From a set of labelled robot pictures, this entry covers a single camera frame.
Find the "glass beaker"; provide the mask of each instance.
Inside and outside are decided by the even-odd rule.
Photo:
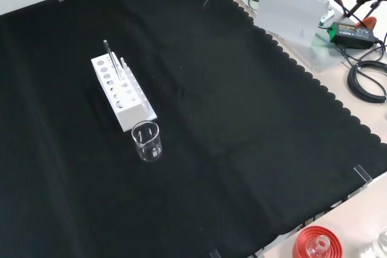
[[[387,257],[387,228],[384,228],[379,237],[373,240],[371,246],[367,249],[365,257],[367,258],[386,258]]]
[[[160,130],[153,121],[141,121],[132,129],[137,153],[143,161],[158,160],[162,153]]]

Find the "table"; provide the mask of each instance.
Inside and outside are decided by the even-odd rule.
[[[49,0],[0,18],[4,257],[245,257],[359,188],[359,162],[386,171],[385,148],[243,11],[206,1]],[[104,39],[157,111],[159,163],[139,162],[100,94]]]
[[[341,241],[343,258],[360,257],[387,226],[387,178],[339,205],[311,225],[331,230]],[[299,232],[264,253],[264,258],[291,258]]]

